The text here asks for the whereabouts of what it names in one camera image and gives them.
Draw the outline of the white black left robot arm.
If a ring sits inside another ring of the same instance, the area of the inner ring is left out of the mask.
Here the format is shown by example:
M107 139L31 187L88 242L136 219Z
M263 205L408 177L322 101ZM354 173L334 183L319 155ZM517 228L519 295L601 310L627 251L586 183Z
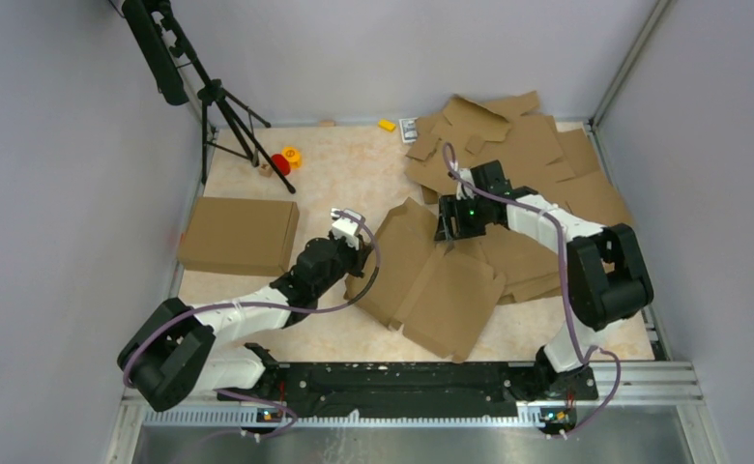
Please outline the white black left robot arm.
M361 277L377 246L328 236L310 240L286 273L259 290L213 304L163 301L117 357L126 387L157 412L194 392L235 389L254 399L276 390L277 375L256 351L237 358L218 349L251 334L280 330L322 313L319 301L347 276Z

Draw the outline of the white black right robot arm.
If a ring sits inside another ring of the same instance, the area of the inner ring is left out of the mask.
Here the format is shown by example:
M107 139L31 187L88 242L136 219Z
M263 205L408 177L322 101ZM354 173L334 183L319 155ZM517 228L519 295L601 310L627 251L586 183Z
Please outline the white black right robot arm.
M435 241L478 238L500 225L557 255L565 320L537 352L534 384L541 395L559 398L607 330L653 300L635 231L580 218L532 188L513 187L497 161L461 168L449 160L446 167L457 188L439 199Z

